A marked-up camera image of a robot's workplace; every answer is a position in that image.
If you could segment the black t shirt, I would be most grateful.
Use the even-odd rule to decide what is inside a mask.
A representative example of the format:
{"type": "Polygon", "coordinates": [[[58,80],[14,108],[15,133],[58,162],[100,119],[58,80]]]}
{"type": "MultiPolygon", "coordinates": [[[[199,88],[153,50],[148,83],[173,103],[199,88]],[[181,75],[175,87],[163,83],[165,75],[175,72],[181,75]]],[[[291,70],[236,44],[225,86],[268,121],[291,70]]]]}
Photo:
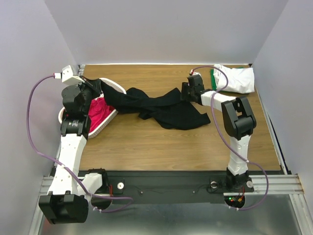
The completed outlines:
{"type": "Polygon", "coordinates": [[[101,79],[96,79],[95,83],[101,87],[106,104],[120,114],[138,113],[143,120],[154,118],[165,129],[191,130],[211,123],[208,114],[200,113],[190,102],[180,99],[178,88],[159,97],[149,97],[134,87],[124,94],[101,79]]]}

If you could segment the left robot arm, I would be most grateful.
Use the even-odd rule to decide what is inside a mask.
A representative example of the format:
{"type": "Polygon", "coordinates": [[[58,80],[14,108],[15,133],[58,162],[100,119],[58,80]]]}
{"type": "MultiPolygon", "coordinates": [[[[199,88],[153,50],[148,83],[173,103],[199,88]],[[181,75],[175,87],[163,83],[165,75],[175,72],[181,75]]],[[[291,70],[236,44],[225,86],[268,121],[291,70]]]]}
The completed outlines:
{"type": "Polygon", "coordinates": [[[91,126],[89,109],[92,100],[102,93],[101,83],[100,79],[84,79],[82,84],[62,90],[64,110],[59,162],[47,195],[39,199],[39,207],[50,224],[84,223],[92,195],[109,188],[103,169],[91,170],[82,181],[78,179],[91,126]]]}

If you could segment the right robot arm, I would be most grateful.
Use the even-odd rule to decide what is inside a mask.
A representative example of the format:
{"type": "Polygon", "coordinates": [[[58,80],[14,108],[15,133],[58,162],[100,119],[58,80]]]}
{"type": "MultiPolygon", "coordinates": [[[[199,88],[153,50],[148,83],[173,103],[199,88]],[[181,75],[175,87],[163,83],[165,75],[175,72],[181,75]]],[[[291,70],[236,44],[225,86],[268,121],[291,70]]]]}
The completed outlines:
{"type": "Polygon", "coordinates": [[[225,185],[230,191],[236,191],[249,181],[248,145],[256,127],[256,118],[245,96],[234,97],[205,89],[199,73],[187,77],[181,86],[181,99],[209,106],[211,112],[221,111],[224,129],[230,137],[229,163],[226,168],[225,185]]]}

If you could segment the green folded t shirt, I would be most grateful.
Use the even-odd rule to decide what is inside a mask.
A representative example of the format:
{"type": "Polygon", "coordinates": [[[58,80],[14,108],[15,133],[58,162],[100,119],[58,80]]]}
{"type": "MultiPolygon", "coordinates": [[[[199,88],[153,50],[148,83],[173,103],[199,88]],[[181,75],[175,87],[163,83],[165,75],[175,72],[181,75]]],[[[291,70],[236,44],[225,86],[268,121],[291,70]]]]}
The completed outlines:
{"type": "Polygon", "coordinates": [[[215,82],[215,77],[214,77],[214,70],[211,69],[210,70],[210,80],[211,80],[211,87],[214,91],[217,90],[217,85],[216,85],[216,82],[215,82]]]}

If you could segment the pink t shirt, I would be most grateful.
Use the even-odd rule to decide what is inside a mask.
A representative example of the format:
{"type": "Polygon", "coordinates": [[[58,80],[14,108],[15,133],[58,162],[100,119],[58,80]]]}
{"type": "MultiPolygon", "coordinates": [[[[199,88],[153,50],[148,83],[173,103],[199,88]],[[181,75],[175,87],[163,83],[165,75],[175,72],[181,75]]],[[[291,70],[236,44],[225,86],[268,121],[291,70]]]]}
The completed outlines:
{"type": "Polygon", "coordinates": [[[91,125],[89,132],[94,131],[114,110],[113,106],[106,103],[103,97],[93,99],[89,108],[91,125]]]}

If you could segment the white perforated plastic basket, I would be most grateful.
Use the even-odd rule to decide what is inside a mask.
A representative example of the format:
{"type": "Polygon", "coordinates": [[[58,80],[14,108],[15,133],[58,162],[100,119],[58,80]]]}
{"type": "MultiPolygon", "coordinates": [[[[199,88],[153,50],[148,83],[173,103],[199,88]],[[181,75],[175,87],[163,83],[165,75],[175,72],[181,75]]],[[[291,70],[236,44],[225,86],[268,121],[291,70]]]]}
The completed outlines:
{"type": "MultiPolygon", "coordinates": [[[[100,78],[108,86],[114,88],[116,91],[126,94],[126,90],[119,84],[107,78],[100,78]]],[[[62,123],[62,116],[64,108],[59,111],[58,121],[62,123]]],[[[89,139],[96,137],[112,119],[117,115],[118,111],[106,103],[104,95],[101,94],[98,98],[95,98],[91,102],[91,109],[89,115],[91,115],[91,127],[89,131],[89,139]]]]}

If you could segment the white folded t shirt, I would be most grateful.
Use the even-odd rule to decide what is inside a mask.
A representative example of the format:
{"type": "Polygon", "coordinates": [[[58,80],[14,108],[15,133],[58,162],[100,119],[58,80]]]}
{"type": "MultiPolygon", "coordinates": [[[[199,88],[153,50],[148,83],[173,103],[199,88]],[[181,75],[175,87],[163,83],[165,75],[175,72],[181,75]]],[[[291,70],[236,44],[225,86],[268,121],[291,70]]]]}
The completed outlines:
{"type": "MultiPolygon", "coordinates": [[[[224,89],[226,92],[239,94],[249,94],[255,92],[255,76],[253,68],[228,68],[221,64],[215,64],[214,67],[223,71],[228,78],[228,86],[224,89]]],[[[213,89],[220,90],[226,85],[224,74],[217,69],[211,71],[213,79],[213,89]]]]}

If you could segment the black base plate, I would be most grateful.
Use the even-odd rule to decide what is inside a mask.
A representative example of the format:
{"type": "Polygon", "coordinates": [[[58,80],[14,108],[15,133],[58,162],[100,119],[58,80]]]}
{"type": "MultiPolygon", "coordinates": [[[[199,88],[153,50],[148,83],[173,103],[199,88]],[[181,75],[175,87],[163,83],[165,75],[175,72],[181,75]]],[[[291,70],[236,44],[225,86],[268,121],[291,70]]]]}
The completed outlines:
{"type": "Polygon", "coordinates": [[[251,179],[228,187],[225,171],[107,171],[113,203],[223,204],[225,195],[254,192],[251,179]]]}

